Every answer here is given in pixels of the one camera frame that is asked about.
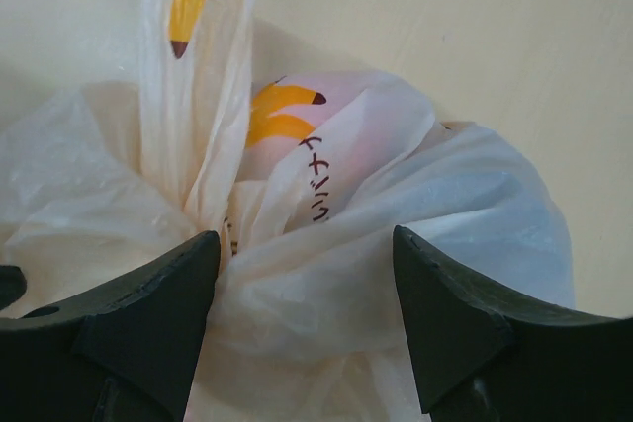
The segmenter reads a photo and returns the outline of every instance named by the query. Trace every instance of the beige surface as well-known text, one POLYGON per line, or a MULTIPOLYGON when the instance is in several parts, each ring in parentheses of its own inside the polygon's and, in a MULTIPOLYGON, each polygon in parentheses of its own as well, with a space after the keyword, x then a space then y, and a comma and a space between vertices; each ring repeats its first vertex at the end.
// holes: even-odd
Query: beige surface
MULTIPOLYGON (((0 126, 54 87, 134 77, 136 2, 0 0, 0 126)), ((498 129, 569 221, 580 307, 633 313, 633 0, 259 0, 257 12, 259 79, 368 64, 444 117, 498 129)))

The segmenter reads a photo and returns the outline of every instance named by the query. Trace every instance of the banana graphic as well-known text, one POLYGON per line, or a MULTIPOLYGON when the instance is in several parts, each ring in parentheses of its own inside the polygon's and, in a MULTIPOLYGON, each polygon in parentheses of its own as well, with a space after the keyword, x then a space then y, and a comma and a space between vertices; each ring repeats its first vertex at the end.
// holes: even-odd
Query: banana graphic
POLYGON ((205 0, 173 0, 169 16, 169 39, 176 59, 180 59, 194 33, 205 0))
POLYGON ((310 123, 289 114, 271 115, 287 106, 325 102, 323 94, 301 86, 269 84, 253 99, 246 146, 276 135, 303 140, 315 130, 310 123))

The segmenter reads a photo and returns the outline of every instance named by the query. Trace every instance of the plastic bag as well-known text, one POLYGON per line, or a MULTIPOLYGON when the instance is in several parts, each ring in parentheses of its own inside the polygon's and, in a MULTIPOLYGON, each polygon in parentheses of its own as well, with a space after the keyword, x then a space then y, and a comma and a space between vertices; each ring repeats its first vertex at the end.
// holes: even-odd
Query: plastic bag
POLYGON ((2 314, 215 229, 189 420, 420 420, 393 227, 571 306, 564 221, 498 135, 393 76, 291 76, 251 107, 252 3, 143 0, 137 87, 61 93, 0 135, 2 257, 29 283, 2 314))

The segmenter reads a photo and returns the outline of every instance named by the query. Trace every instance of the translucent plastic bag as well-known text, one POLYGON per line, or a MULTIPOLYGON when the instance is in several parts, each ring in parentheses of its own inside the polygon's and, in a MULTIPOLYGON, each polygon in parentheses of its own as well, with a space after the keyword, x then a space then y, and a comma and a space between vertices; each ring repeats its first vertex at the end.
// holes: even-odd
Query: translucent plastic bag
POLYGON ((571 306, 564 221, 498 135, 393 76, 290 76, 251 107, 252 2, 143 0, 137 86, 61 93, 0 135, 2 258, 29 283, 2 315, 215 229, 189 420, 421 420, 394 226, 571 306))

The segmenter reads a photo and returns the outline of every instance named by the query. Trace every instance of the yellow banana print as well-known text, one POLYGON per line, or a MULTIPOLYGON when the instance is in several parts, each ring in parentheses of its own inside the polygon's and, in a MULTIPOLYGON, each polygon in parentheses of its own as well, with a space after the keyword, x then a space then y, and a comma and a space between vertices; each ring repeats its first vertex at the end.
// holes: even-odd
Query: yellow banana print
POLYGON ((253 99, 246 146, 251 147, 266 137, 276 135, 303 140, 315 130, 310 123, 288 114, 271 115, 287 106, 325 102, 323 94, 301 86, 269 84, 253 99))
POLYGON ((169 16, 169 39, 177 59, 185 54, 204 6, 205 0, 173 0, 169 16))

